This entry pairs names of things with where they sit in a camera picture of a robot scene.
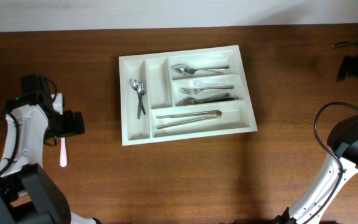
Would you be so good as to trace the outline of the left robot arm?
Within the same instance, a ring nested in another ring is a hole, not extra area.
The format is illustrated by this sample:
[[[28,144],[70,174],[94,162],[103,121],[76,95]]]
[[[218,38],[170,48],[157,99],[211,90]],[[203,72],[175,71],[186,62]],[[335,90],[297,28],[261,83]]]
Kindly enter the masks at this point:
[[[0,161],[0,224],[99,223],[72,212],[67,198],[43,168],[44,144],[83,134],[80,112],[65,110],[49,78],[21,78],[21,95],[6,102],[7,134]]]

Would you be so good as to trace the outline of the steel fork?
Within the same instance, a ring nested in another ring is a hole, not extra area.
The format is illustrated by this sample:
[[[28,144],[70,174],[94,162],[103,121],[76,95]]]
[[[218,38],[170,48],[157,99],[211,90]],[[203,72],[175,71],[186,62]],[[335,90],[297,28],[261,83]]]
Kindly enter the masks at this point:
[[[180,91],[186,95],[197,95],[202,91],[218,91],[218,90],[232,90],[234,85],[219,85],[219,86],[209,86],[201,88],[180,88]]]

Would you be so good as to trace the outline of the small steel teaspoon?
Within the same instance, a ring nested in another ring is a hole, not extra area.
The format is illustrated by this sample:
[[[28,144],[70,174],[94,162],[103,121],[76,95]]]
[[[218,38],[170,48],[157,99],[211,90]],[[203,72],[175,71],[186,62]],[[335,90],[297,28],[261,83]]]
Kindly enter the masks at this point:
[[[141,82],[136,82],[136,83],[138,85],[138,87],[137,87],[137,95],[138,95],[138,101],[139,101],[137,119],[140,119],[141,113],[146,115],[144,104],[143,104],[143,101],[142,101],[142,97],[145,95],[145,86]]]
[[[138,82],[138,81],[135,80],[135,79],[133,79],[133,78],[131,78],[129,81],[130,81],[131,87],[132,87],[132,88],[136,91],[136,93],[137,93],[137,87],[138,87],[138,85],[137,85],[136,82]]]

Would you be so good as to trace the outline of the steel tablespoon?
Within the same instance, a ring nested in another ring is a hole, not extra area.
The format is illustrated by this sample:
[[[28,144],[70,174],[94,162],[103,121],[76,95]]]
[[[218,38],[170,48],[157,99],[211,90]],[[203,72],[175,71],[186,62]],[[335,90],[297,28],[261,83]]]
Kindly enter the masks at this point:
[[[178,71],[184,76],[192,76],[198,71],[207,71],[213,73],[220,73],[223,70],[227,70],[229,66],[225,67],[206,67],[206,68],[193,68],[193,67],[180,67]]]
[[[208,66],[208,67],[192,67],[187,64],[176,64],[172,65],[173,69],[179,69],[179,68],[190,68],[195,70],[226,70],[230,68],[230,65],[217,65],[217,66]]]

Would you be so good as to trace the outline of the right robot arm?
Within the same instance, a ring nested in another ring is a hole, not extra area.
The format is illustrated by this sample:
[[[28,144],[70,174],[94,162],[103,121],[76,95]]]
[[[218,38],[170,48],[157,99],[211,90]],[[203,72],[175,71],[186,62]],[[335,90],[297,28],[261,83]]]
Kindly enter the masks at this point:
[[[358,114],[335,125],[326,144],[319,138],[318,119],[326,108],[334,105],[358,111],[358,107],[344,102],[328,103],[318,111],[314,120],[314,136],[327,156],[304,196],[277,216],[274,223],[319,223],[344,184],[358,173]]]

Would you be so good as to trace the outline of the black handled fork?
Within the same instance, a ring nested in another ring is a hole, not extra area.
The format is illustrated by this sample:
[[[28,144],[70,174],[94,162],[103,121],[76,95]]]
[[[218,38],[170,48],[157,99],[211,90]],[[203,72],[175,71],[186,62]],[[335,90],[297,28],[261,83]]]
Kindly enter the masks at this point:
[[[230,101],[230,100],[237,100],[237,99],[238,97],[232,96],[230,93],[220,93],[206,98],[186,97],[180,100],[177,103],[177,106],[198,105],[204,103],[214,103],[219,101]]]

